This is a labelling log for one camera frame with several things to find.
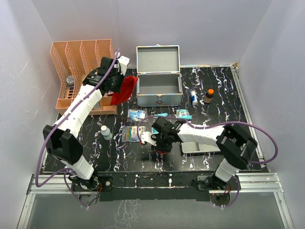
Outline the red first aid pouch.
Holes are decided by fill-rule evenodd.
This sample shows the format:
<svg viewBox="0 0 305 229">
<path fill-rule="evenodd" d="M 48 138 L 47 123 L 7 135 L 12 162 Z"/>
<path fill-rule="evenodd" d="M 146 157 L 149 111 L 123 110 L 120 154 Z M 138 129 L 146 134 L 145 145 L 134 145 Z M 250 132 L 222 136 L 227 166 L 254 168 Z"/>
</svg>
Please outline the red first aid pouch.
<svg viewBox="0 0 305 229">
<path fill-rule="evenodd" d="M 110 105 L 119 105 L 126 102 L 132 95 L 136 85 L 138 77 L 127 76 L 122 82 L 120 92 L 113 93 Z"/>
</svg>

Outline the cotton swab packet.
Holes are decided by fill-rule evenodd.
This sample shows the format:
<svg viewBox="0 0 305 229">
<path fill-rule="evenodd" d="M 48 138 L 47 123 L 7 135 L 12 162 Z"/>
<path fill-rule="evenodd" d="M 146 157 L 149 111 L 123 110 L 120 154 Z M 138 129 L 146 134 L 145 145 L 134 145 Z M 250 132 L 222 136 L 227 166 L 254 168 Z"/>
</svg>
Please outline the cotton swab packet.
<svg viewBox="0 0 305 229">
<path fill-rule="evenodd" d="M 145 126 L 124 126 L 122 129 L 122 142 L 140 142 L 138 135 L 146 131 Z"/>
</svg>

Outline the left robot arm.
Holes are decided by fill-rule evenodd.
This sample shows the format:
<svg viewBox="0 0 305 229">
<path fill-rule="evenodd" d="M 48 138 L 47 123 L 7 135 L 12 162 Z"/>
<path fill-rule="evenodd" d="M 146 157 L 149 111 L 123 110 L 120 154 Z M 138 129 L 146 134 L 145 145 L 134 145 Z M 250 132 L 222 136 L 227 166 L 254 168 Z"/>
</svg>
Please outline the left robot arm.
<svg viewBox="0 0 305 229">
<path fill-rule="evenodd" d="M 120 92 L 129 61 L 125 56 L 103 57 L 100 66 L 91 70 L 82 81 L 67 111 L 54 125 L 46 125 L 43 129 L 44 148 L 73 173 L 72 181 L 83 189 L 94 190 L 99 182 L 97 172 L 83 156 L 83 147 L 78 141 L 80 129 L 107 92 Z"/>
</svg>

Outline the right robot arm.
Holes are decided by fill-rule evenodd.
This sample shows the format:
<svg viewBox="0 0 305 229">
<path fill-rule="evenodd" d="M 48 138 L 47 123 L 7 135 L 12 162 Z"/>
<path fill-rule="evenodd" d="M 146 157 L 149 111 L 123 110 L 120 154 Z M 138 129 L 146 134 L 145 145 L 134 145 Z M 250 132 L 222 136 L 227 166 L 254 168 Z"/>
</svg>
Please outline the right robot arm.
<svg viewBox="0 0 305 229">
<path fill-rule="evenodd" d="M 157 133 L 142 141 L 150 143 L 158 153 L 171 152 L 173 143 L 195 142 L 217 147 L 224 156 L 214 173 L 196 183 L 206 188 L 224 190 L 230 179 L 240 170 L 247 168 L 257 148 L 257 141 L 239 124 L 225 124 L 216 127 L 193 125 L 178 119 L 174 123 L 158 117 L 152 124 Z"/>
</svg>

